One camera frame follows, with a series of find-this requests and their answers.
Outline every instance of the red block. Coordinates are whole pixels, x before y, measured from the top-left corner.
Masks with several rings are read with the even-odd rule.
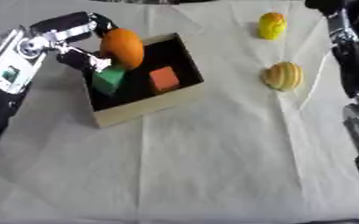
[[[150,72],[152,87],[157,94],[174,90],[180,85],[180,81],[170,66]]]

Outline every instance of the green block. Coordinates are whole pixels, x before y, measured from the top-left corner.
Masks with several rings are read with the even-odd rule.
[[[118,89],[125,69],[122,66],[109,66],[100,73],[94,73],[93,87],[104,95],[113,95]]]

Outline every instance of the cardboard box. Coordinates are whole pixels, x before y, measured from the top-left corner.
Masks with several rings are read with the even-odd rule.
[[[179,88],[155,95],[149,72],[167,66],[176,73]],[[100,127],[188,102],[200,95],[204,81],[176,33],[145,40],[142,65],[125,74],[113,96],[108,97],[93,89],[90,73],[84,74],[84,80],[89,103]]]

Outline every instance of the white tablecloth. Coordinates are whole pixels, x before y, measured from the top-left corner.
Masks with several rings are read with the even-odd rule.
[[[309,221],[359,217],[348,103],[325,21],[302,2],[178,6],[0,0],[0,33],[94,11],[141,37],[178,32],[206,79],[186,105],[97,129],[81,75],[45,61],[0,142],[0,220]],[[286,15],[276,41],[260,15]],[[96,38],[80,43],[88,50]],[[277,93],[260,72],[290,60],[305,82]]]

